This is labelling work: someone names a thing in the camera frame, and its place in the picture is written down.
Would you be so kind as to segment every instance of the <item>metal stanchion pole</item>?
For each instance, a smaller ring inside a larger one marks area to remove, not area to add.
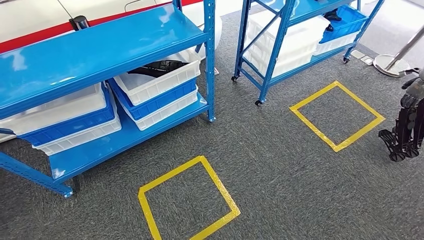
[[[383,74],[392,77],[402,76],[400,72],[410,69],[410,65],[402,59],[411,48],[424,36],[424,25],[418,32],[409,40],[409,42],[402,47],[396,55],[382,54],[374,59],[374,67]]]

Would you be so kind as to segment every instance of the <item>black robot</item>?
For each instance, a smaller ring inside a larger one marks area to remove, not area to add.
[[[418,76],[402,86],[406,93],[400,100],[401,109],[393,129],[378,132],[395,162],[418,156],[424,138],[424,70],[414,68],[404,73]]]

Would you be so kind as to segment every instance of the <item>stanchion base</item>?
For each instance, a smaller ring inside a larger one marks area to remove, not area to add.
[[[389,65],[389,63],[395,58],[395,56],[393,55],[389,55],[389,54],[382,54],[382,55],[378,55],[375,59],[374,62],[372,62],[374,64],[374,67],[376,69],[378,69],[380,72],[382,72],[383,74],[387,75],[387,76],[391,76],[391,77],[401,77],[403,75],[400,74],[400,72],[403,72],[405,70],[410,69],[410,65],[407,61],[400,59],[395,65],[393,65],[392,68],[390,68],[389,70],[386,70],[385,68],[387,67],[387,65]]]

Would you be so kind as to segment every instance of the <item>blue plastic bin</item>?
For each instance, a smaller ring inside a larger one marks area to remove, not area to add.
[[[115,80],[109,79],[108,82],[119,102],[128,110],[128,112],[132,115],[132,118],[136,121],[196,90],[195,77],[137,106],[134,106]]]
[[[341,21],[331,21],[334,31],[325,31],[320,44],[358,32],[368,19],[367,16],[349,5],[339,7],[337,15],[341,17]]]
[[[33,146],[40,146],[51,141],[66,137],[79,131],[109,122],[115,118],[114,108],[111,103],[110,92],[101,84],[106,107],[82,116],[56,123],[38,130],[19,135],[18,137],[30,142]]]

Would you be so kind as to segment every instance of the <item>white car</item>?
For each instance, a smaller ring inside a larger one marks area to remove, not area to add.
[[[0,0],[0,54],[62,34],[72,33],[69,20],[84,16],[90,26],[145,11],[172,0]],[[203,0],[181,0],[183,13],[201,30]],[[215,17],[215,49],[222,21]],[[205,58],[205,47],[199,52]],[[0,142],[10,135],[0,134]]]

